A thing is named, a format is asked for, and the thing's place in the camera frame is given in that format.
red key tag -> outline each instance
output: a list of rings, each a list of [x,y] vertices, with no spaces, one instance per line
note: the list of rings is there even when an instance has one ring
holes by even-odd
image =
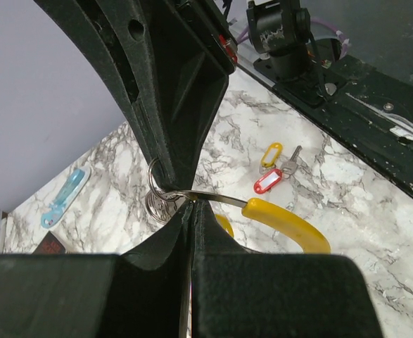
[[[272,169],[267,174],[262,176],[258,181],[256,181],[253,189],[256,194],[264,194],[268,192],[274,185],[278,184],[283,177],[283,173],[280,169]]]

key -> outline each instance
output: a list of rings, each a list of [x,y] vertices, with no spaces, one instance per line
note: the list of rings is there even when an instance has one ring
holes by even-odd
[[[285,173],[286,175],[293,175],[297,171],[297,157],[302,149],[302,146],[298,146],[296,150],[293,152],[292,157],[288,161],[283,162],[283,164],[281,164],[280,170],[283,173]]]

marble countertop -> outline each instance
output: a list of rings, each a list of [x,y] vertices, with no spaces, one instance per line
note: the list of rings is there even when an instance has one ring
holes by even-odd
[[[293,211],[330,241],[335,254],[363,272],[386,338],[413,337],[413,200],[249,76],[236,71],[206,139],[195,189],[240,199],[256,196],[259,161],[272,142],[281,159],[301,145],[294,176],[263,199]],[[12,212],[4,251],[29,253],[46,234],[40,216],[74,168],[91,177],[52,231],[76,252],[122,253],[160,228],[145,212],[147,165],[127,124]],[[235,239],[265,252],[300,252],[278,232],[233,207],[213,205],[230,219]]]

yellow handle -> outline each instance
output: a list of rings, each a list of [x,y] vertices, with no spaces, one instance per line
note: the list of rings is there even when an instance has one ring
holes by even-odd
[[[250,199],[242,215],[280,231],[300,245],[306,254],[329,254],[330,244],[311,224],[274,204],[262,199]]]
[[[225,216],[222,215],[215,215],[215,219],[219,222],[219,224],[225,229],[228,234],[234,238],[234,231],[233,228],[231,227],[231,224]]]

purple cable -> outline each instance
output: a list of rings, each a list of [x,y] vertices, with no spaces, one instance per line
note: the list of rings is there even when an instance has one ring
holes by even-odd
[[[318,25],[321,25],[325,28],[328,28],[330,31],[332,31],[336,36],[338,37],[339,41],[341,42],[342,49],[341,49],[341,55],[339,56],[339,59],[342,59],[344,56],[347,55],[348,52],[348,47],[350,44],[350,40],[346,37],[344,33],[342,33],[335,25],[326,22],[325,20],[322,20],[321,18],[311,18],[311,23],[316,23]]]
[[[245,37],[247,34],[248,34],[248,25],[243,29],[242,33],[239,34],[239,36],[236,38],[237,43],[240,44],[239,41],[241,41],[243,39],[243,37]]]
[[[326,22],[325,20],[322,20],[321,18],[311,18],[311,23],[315,23],[317,25],[321,25],[330,31],[332,31],[336,36],[338,37],[339,41],[341,42],[342,49],[341,49],[341,55],[339,56],[339,59],[342,59],[344,56],[347,55],[348,53],[348,47],[350,45],[350,40],[346,37],[346,35],[341,32],[336,26],[334,26],[331,23]],[[237,37],[236,41],[237,44],[241,44],[242,42],[248,40],[248,26],[246,29],[242,31],[242,33]]]

